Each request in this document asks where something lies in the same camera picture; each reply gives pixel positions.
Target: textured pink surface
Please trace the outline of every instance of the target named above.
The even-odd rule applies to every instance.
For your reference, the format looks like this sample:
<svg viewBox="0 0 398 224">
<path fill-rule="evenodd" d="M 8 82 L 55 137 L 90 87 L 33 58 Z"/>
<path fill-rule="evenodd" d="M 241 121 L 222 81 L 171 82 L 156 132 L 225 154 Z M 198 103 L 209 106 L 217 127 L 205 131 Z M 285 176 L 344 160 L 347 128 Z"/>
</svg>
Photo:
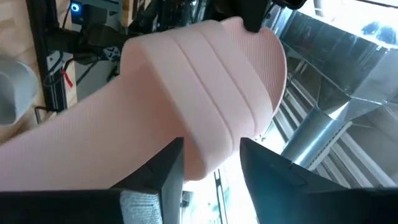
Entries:
<svg viewBox="0 0 398 224">
<path fill-rule="evenodd" d="M 248 32 L 240 17 L 232 17 L 221 23 L 259 74 L 276 114 L 287 79 L 286 57 L 280 40 L 266 27 L 261 28 L 258 34 Z"/>
<path fill-rule="evenodd" d="M 106 189 L 179 136 L 201 179 L 270 123 L 260 77 L 215 21 L 131 39 L 120 76 L 0 147 L 0 190 Z"/>
</svg>

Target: red wire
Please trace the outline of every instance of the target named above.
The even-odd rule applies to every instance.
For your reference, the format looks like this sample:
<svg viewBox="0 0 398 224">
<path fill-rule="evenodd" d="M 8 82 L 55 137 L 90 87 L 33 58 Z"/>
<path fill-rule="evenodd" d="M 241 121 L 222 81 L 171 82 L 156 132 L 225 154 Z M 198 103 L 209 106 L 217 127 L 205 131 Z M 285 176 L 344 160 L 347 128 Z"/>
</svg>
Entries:
<svg viewBox="0 0 398 224">
<path fill-rule="evenodd" d="M 69 75 L 68 75 L 67 71 L 62 70 L 62 75 L 65 77 L 69 87 L 72 88 L 73 87 L 73 83 L 72 83 L 72 81 L 70 81 L 70 78 L 69 78 Z"/>
</svg>

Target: metal duct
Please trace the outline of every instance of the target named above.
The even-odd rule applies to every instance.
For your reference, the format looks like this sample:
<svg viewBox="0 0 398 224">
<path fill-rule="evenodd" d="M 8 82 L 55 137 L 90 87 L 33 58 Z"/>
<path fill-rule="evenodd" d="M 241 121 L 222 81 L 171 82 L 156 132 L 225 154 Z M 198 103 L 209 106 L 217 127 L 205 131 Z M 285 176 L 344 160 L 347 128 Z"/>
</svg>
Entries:
<svg viewBox="0 0 398 224">
<path fill-rule="evenodd" d="M 282 153 L 308 167 L 346 122 L 382 106 L 398 92 L 398 50 L 300 12 L 292 13 L 280 39 L 323 77 L 316 107 Z"/>
</svg>

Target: black metal frame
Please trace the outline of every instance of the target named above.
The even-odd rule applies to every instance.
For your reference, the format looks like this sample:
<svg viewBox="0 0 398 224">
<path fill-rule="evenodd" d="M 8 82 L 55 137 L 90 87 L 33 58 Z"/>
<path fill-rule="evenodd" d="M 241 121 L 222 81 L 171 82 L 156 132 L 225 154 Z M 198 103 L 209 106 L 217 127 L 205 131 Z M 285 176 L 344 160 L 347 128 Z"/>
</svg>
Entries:
<svg viewBox="0 0 398 224">
<path fill-rule="evenodd" d="M 57 4 L 55 0 L 26 0 L 26 4 L 35 44 L 40 79 L 43 82 L 45 77 L 49 75 L 47 56 L 49 56 L 50 52 L 46 43 L 46 32 L 60 25 L 57 18 Z M 54 75 L 49 77 L 49 81 L 54 82 L 54 77 L 60 76 L 61 70 L 56 71 Z M 45 107 L 49 111 L 63 111 L 68 108 L 65 82 L 63 79 L 52 86 L 43 86 L 43 95 Z"/>
</svg>

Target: blue led light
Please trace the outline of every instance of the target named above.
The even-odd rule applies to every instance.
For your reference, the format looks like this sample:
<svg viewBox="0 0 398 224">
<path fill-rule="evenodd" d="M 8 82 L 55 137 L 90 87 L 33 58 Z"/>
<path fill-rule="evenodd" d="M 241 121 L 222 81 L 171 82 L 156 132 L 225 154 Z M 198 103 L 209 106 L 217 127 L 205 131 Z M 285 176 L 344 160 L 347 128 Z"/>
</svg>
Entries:
<svg viewBox="0 0 398 224">
<path fill-rule="evenodd" d="M 80 5 L 77 3 L 72 3 L 70 5 L 70 9 L 72 10 L 72 12 L 80 12 Z"/>
</svg>

